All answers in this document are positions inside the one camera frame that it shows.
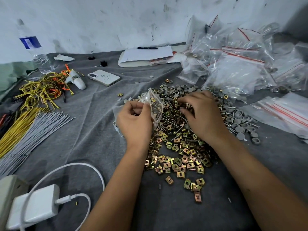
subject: smartphone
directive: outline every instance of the smartphone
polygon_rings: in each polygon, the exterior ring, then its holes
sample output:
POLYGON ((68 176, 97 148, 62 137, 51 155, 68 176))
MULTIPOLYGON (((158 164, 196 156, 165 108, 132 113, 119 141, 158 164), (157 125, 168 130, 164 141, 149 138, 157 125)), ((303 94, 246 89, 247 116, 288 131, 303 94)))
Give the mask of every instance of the smartphone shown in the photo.
POLYGON ((116 83, 121 79, 119 76, 108 73, 101 69, 88 74, 88 77, 90 79, 93 79, 94 81, 102 83, 105 86, 113 85, 114 83, 116 83))

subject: sheet of paper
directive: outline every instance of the sheet of paper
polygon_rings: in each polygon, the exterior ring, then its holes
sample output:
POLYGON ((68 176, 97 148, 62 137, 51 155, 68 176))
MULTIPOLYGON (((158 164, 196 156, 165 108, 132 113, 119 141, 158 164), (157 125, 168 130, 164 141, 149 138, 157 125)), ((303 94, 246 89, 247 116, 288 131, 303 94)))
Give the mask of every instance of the sheet of paper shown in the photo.
POLYGON ((157 58, 171 57, 172 55, 171 46, 159 47, 158 49, 127 49, 120 63, 143 60, 148 61, 157 58))

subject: white charging cable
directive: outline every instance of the white charging cable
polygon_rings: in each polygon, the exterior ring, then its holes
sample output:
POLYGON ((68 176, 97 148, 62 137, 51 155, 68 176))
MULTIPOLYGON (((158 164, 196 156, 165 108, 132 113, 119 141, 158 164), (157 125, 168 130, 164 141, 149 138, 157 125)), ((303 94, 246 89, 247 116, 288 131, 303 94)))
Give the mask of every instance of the white charging cable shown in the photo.
MULTIPOLYGON (((92 165, 90 164, 87 164, 87 163, 81 163, 81 162, 78 162, 78 163, 70 163, 70 164, 66 164, 66 165, 63 165, 59 168, 56 168, 54 169, 53 171, 51 171, 49 174, 47 174, 46 176, 44 176, 33 188, 32 190, 30 190, 30 192, 28 193, 27 197, 25 198, 25 202, 21 208, 21 213, 20 213, 20 225, 19 225, 19 229, 21 231, 25 231, 25 228, 24 228, 24 223, 26 223, 25 221, 25 213, 26 213, 26 208, 28 206, 28 201, 29 201, 29 198, 30 196, 33 194, 33 192, 35 191, 35 189, 47 178, 49 177, 51 174, 53 174, 54 172, 60 170, 60 169, 63 169, 65 167, 68 167, 68 166, 72 166, 72 165, 85 165, 85 166, 88 166, 92 169, 94 169, 95 172, 97 172, 100 180, 102 181, 102 185, 103 185, 103 191, 105 190, 105 182, 104 182, 104 179, 102 177, 102 175, 100 174, 100 172, 92 165)), ((87 211, 87 214, 86 214, 86 217, 84 218, 84 220, 82 221, 82 223, 79 225, 79 227, 75 230, 75 231, 78 231, 80 229, 80 227, 83 225, 83 223, 86 221, 89 213, 90 213, 90 209, 91 209, 91 200, 89 198, 88 195, 86 194, 75 194, 75 195, 68 195, 68 196, 65 196, 63 198, 60 198, 58 200, 55 201, 56 204, 63 204, 63 203, 66 203, 66 202, 69 202, 71 201, 72 199, 76 198, 76 197, 79 197, 79 196, 83 196, 83 197, 86 197, 88 202, 89 202, 89 207, 88 207, 88 211, 87 211)))

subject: hand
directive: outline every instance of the hand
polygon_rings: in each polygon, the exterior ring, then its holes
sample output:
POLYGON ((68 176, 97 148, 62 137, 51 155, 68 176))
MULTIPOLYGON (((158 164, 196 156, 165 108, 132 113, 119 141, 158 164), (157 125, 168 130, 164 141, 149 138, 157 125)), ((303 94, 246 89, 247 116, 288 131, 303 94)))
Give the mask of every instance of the hand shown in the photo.
POLYGON ((123 106, 116 122, 127 141, 128 148, 140 147, 142 150, 148 149, 152 136, 150 105, 129 101, 123 106))
POLYGON ((192 131, 201 139, 213 146, 229 134, 217 104, 208 90, 193 92, 178 99, 180 103, 193 106, 195 116, 187 109, 182 108, 181 113, 185 115, 192 131))

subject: person's left hand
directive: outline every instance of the person's left hand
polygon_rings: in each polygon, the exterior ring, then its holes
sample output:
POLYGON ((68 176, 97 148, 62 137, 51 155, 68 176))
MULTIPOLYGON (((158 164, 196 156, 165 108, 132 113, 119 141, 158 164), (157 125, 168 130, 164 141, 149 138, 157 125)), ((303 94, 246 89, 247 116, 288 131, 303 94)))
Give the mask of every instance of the person's left hand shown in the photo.
POLYGON ((128 148, 148 149, 152 136, 150 105, 138 101, 127 102, 120 111, 116 123, 126 138, 128 148))

